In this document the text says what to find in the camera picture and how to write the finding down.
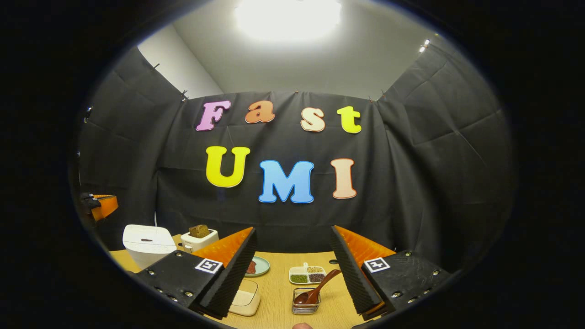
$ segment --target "small plate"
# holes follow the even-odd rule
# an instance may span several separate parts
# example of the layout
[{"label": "small plate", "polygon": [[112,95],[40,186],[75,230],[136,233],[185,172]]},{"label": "small plate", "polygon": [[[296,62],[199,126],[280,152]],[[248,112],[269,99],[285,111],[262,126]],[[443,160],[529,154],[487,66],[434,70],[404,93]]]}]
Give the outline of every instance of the small plate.
[{"label": "small plate", "polygon": [[246,273],[247,277],[262,275],[268,272],[268,269],[270,269],[270,263],[268,263],[268,261],[265,260],[264,258],[254,256],[252,260],[256,263],[256,273],[254,274]]}]

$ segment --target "black fabric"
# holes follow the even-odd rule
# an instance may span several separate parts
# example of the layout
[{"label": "black fabric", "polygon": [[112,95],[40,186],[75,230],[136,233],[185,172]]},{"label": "black fabric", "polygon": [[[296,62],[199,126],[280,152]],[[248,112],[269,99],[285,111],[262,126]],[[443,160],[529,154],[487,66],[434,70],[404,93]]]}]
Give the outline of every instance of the black fabric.
[{"label": "black fabric", "polygon": [[[118,195],[119,209],[98,226],[111,249],[122,249],[125,225],[153,225],[156,211],[173,235],[196,224],[220,237],[254,226],[258,249],[270,252],[329,251],[327,230],[336,224],[454,271],[496,237],[510,210],[515,172],[503,111],[481,74],[438,37],[375,102],[302,91],[180,99],[136,49],[95,96],[81,180],[88,191]],[[232,105],[214,129],[196,131],[203,104],[224,100]],[[276,118],[247,124],[248,106],[260,100],[273,102]],[[361,113],[361,132],[341,128],[336,111],[345,106]],[[300,127],[305,107],[323,110],[325,130]],[[227,176],[231,149],[250,148],[239,185],[207,180],[209,146],[228,149]],[[355,161],[354,198],[332,197],[329,162],[338,158]],[[314,202],[261,203],[263,160],[277,160],[286,174],[298,161],[314,163]]]}]

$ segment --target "orange letter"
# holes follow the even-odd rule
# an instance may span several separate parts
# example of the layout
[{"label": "orange letter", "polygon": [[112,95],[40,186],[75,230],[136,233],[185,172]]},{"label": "orange letter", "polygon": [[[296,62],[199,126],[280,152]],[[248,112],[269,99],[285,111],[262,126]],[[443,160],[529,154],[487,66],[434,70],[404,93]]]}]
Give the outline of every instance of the orange letter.
[{"label": "orange letter", "polygon": [[335,159],[331,165],[335,168],[335,180],[337,189],[333,192],[336,199],[349,199],[357,195],[356,190],[352,187],[352,159]]},{"label": "orange letter", "polygon": [[302,110],[301,127],[306,131],[322,131],[325,129],[325,121],[323,118],[325,114],[320,108],[306,107]]},{"label": "orange letter", "polygon": [[255,124],[256,122],[268,122],[274,119],[275,115],[272,113],[274,105],[271,101],[259,101],[255,102],[250,107],[248,107],[248,112],[246,114],[246,120],[249,124]]}]

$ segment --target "ceiling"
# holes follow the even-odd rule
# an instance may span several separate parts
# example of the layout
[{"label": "ceiling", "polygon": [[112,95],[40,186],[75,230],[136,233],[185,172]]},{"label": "ceiling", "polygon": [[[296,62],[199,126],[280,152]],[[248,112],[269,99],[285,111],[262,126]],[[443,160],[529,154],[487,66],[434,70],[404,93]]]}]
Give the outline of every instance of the ceiling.
[{"label": "ceiling", "polygon": [[240,2],[211,1],[173,23],[225,93],[299,90],[377,100],[435,33],[395,8],[340,0],[340,22],[326,36],[257,40],[237,24]]}]

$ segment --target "pink letter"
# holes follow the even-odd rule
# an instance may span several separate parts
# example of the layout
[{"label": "pink letter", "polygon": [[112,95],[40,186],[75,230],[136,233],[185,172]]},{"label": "pink letter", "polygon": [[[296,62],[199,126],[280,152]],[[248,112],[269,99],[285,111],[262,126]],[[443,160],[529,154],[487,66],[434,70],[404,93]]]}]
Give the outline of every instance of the pink letter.
[{"label": "pink letter", "polygon": [[335,159],[331,165],[335,168],[335,179],[337,189],[333,192],[336,199],[349,199],[357,195],[356,190],[352,187],[352,159]]},{"label": "pink letter", "polygon": [[232,106],[230,101],[221,101],[221,102],[210,102],[203,104],[203,116],[201,117],[201,123],[195,127],[196,131],[206,131],[211,130],[215,126],[211,122],[212,119],[215,119],[215,122],[218,122],[221,119],[221,115],[225,109],[228,109]]}]

